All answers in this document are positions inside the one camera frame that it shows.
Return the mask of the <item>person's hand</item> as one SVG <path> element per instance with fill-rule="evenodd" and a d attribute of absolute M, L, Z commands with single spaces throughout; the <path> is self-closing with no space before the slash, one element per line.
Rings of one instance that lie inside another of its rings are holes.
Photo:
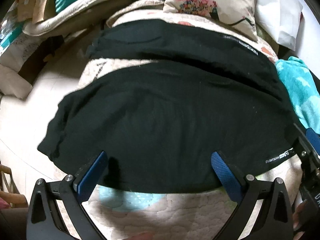
<path fill-rule="evenodd" d="M 304 200 L 303 202 L 301 202 L 296 208 L 295 208 L 295 212 L 293 213 L 293 231 L 294 231 L 294 237 L 293 240 L 299 240 L 302 235 L 304 234 L 304 232 L 299 231 L 301 226 L 302 226 L 302 222 L 301 217 L 302 217 L 302 212 L 305 209 L 306 204 L 308 203 L 307 200 Z"/>

